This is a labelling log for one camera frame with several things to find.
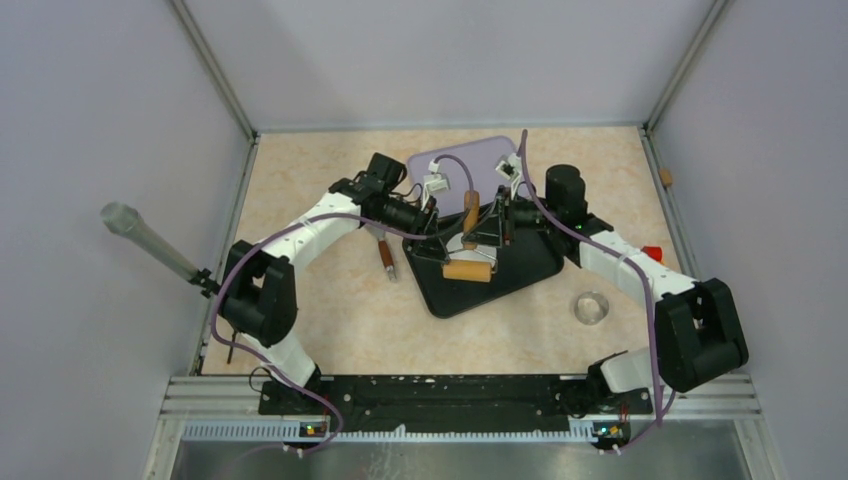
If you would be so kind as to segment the wooden dough roller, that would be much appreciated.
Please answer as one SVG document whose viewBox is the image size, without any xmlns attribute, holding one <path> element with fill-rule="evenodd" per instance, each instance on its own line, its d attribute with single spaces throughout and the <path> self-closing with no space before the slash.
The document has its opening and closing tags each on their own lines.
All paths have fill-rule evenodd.
<svg viewBox="0 0 848 480">
<path fill-rule="evenodd" d="M 465 240 L 465 235 L 477 224 L 480 212 L 480 196 L 475 190 L 469 190 L 464 196 L 465 218 L 462 221 L 462 241 L 466 246 L 474 245 Z M 442 266 L 442 276 L 447 280 L 489 283 L 497 269 L 487 262 L 450 260 Z"/>
</svg>

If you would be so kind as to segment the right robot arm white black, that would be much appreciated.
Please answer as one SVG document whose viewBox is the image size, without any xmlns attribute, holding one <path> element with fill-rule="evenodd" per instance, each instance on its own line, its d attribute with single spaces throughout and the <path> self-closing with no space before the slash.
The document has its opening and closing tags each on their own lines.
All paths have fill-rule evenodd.
<svg viewBox="0 0 848 480">
<path fill-rule="evenodd" d="M 549 168 L 544 194 L 530 187 L 525 197 L 518 193 L 526 183 L 518 156 L 502 158 L 495 170 L 508 182 L 466 229 L 465 240 L 504 249 L 520 233 L 541 233 L 559 256 L 605 279 L 649 316 L 648 346 L 591 366 L 586 397 L 594 409 L 612 412 L 627 392 L 642 388 L 689 392 L 748 362 L 730 287 L 717 278 L 697 280 L 675 272 L 646 248 L 630 245 L 589 212 L 578 168 Z"/>
</svg>

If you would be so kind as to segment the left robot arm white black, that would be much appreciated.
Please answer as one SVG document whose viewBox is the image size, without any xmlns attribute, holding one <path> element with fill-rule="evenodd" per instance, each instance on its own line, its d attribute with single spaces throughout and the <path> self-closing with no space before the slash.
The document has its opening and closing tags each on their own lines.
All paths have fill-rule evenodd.
<svg viewBox="0 0 848 480">
<path fill-rule="evenodd" d="M 283 230 L 257 243 L 240 240 L 229 250 L 217 297 L 217 314 L 246 341 L 285 385 L 283 401 L 297 413 L 319 404 L 318 367 L 294 333 L 296 278 L 339 239 L 363 226 L 398 235 L 442 261 L 437 201 L 423 192 L 409 202 L 396 192 L 407 169 L 376 153 L 366 170 L 334 182 L 319 201 Z"/>
</svg>

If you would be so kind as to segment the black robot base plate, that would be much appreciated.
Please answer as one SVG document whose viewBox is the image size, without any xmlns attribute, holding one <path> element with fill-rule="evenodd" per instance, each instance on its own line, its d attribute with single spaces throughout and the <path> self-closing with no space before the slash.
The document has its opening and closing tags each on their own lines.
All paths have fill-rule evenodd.
<svg viewBox="0 0 848 480">
<path fill-rule="evenodd" d="M 644 388 L 612 393 L 597 379 L 534 375 L 337 375 L 300 393 L 263 384 L 262 415 L 317 415 L 345 433 L 558 432 L 588 415 L 653 413 Z"/>
</svg>

